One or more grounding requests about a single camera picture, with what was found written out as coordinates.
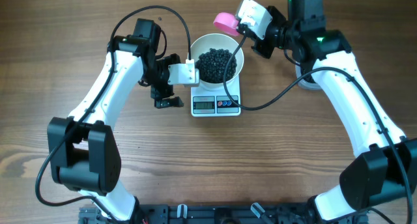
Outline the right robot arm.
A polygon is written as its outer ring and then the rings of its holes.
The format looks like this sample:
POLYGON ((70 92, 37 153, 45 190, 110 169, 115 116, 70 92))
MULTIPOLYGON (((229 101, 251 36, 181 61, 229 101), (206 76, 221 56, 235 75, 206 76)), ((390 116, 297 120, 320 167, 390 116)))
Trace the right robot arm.
POLYGON ((235 15, 239 34, 269 58, 290 50, 302 71, 327 95, 351 140, 354 161, 339 183, 312 199, 312 221, 331 223, 399 198, 412 202, 416 189, 416 141, 384 112, 362 77, 352 48, 326 27, 323 0, 287 0, 288 14, 243 0, 235 15))

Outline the pink scoop with blue handle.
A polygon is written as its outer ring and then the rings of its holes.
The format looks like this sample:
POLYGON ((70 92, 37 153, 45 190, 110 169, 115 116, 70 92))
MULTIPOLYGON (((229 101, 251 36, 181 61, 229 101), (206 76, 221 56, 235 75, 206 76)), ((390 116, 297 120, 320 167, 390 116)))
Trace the pink scoop with blue handle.
POLYGON ((219 13, 213 21, 215 28, 231 36, 238 36, 240 34, 237 31, 238 24, 239 21, 235 16, 227 12, 219 13))

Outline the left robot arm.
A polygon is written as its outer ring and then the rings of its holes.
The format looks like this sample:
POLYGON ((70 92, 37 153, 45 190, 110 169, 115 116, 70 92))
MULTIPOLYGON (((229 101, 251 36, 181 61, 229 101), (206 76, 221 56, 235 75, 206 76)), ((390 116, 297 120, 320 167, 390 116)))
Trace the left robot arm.
POLYGON ((169 82, 169 66, 180 57, 157 54, 164 35, 154 21, 138 19, 132 34, 112 36, 103 70, 82 103, 47 127, 50 153, 41 171, 50 167, 55 183, 91 200, 107 222, 147 220, 137 197, 119 180, 121 156, 113 134, 131 90, 150 87, 157 109, 184 105, 169 82))

